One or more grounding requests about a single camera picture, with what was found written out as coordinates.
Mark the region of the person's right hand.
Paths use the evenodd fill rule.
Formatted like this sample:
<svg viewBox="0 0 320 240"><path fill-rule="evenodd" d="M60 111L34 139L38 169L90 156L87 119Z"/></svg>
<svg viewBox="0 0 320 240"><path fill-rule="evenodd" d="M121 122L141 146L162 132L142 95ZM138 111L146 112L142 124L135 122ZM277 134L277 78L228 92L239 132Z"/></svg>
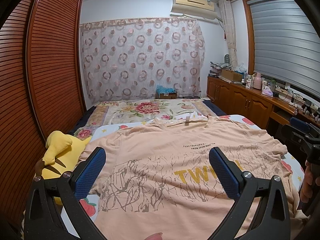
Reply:
<svg viewBox="0 0 320 240"><path fill-rule="evenodd" d="M303 180L302 188L300 190L300 200L303 203L307 203L313 195L313 190L312 190L313 182L315 182L317 186L320 185L320 178L313 177L313 174L311 172L311 164L308 161L306 161L305 165L306 165L306 169L304 173L304 180Z"/></svg>

